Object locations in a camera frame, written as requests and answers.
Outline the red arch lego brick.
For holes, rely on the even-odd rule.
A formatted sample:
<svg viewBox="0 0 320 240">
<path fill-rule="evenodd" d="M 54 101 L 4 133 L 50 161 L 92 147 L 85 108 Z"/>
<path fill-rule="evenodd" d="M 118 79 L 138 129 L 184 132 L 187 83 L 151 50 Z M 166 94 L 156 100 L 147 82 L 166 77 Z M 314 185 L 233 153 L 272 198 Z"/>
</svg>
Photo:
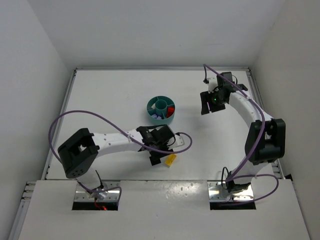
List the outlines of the red arch lego brick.
<svg viewBox="0 0 320 240">
<path fill-rule="evenodd" d="M 166 112 L 166 117 L 169 118 L 171 117 L 175 112 L 175 108 L 173 106 L 169 106 L 167 108 L 167 112 Z"/>
</svg>

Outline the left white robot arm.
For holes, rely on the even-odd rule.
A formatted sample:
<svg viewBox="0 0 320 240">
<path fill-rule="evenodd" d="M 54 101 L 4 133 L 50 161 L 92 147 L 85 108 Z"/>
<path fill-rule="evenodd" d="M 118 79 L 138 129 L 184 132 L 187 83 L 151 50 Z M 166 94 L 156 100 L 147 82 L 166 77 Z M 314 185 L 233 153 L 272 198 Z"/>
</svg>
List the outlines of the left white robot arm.
<svg viewBox="0 0 320 240">
<path fill-rule="evenodd" d="M 172 152 L 179 141 L 168 125 L 140 126 L 121 133 L 91 133 L 81 128 L 59 148 L 58 155 L 68 179 L 75 179 L 87 193 L 94 194 L 104 189 L 99 174 L 91 168 L 98 157 L 120 152 L 148 151 L 152 165 L 160 163 L 160 158 Z"/>
</svg>

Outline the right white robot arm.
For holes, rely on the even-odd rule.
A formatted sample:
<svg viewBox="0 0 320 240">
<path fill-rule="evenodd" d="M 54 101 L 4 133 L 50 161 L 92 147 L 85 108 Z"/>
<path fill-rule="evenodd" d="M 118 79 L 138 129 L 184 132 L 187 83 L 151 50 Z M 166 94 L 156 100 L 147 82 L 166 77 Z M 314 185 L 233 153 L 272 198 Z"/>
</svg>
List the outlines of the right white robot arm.
<svg viewBox="0 0 320 240">
<path fill-rule="evenodd" d="M 285 154 L 286 123 L 266 113 L 250 96 L 248 88 L 233 79 L 231 72 L 205 77 L 207 90 L 200 93 L 201 114 L 222 111 L 230 105 L 248 126 L 245 157 L 222 184 L 229 193 L 245 190 L 252 178 Z"/>
</svg>

